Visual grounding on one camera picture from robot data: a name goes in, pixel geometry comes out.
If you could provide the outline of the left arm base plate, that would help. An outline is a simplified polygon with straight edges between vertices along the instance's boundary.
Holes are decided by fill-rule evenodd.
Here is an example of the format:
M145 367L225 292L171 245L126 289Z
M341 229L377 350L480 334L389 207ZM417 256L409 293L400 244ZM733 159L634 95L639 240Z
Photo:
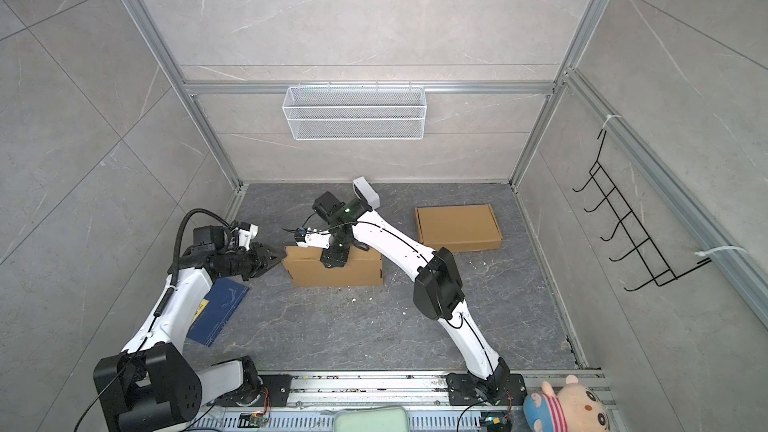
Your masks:
M288 374L260 375L257 392L249 392L235 403L241 407L286 407L291 391L292 376Z

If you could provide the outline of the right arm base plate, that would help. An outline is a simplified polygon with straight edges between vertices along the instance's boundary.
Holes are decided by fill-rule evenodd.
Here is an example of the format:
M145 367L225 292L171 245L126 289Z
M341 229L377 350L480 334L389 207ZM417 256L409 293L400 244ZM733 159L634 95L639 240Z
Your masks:
M471 374L449 373L445 376L449 403L466 406L484 400L491 406L522 406L527 387L520 374L506 374L501 379L480 380Z

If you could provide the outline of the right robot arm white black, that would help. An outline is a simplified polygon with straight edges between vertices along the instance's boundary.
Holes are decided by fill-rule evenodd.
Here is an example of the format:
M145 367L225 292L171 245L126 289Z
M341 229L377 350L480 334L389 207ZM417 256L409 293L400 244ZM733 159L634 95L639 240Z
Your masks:
M355 198L348 202L329 191L315 199L313 214L327 227L293 229L296 245L320 249L321 263L327 268L344 266L353 246L372 248L393 262L412 280L416 308L438 322L459 349L478 396L497 404L510 369L470 313L452 252L417 243L379 214L378 193L360 184L353 190Z

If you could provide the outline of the cardboard sheet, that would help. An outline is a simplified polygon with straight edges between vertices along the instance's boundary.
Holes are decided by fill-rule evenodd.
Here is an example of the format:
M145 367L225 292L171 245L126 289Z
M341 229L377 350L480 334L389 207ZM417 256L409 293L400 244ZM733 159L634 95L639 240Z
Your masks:
M352 247L343 267L327 268L321 261L324 249L288 246L282 264L297 287L381 286L384 283L381 254Z

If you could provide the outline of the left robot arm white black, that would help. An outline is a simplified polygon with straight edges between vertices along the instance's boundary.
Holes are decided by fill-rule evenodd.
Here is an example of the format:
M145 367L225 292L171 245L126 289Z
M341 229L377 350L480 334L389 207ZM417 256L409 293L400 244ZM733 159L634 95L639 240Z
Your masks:
M191 422L205 404L251 405L265 393L253 360L227 360L200 372L183 357L200 303L221 279L257 278L282 257L257 241L257 226L235 222L193 232L174 245L163 292L121 352L96 365L93 380L110 431L156 431Z

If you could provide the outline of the cardboard box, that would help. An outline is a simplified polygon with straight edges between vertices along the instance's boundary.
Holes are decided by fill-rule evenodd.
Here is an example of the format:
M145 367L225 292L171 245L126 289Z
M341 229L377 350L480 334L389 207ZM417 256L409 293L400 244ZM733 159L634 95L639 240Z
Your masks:
M452 253L497 250L503 236L490 204L415 209L419 242Z

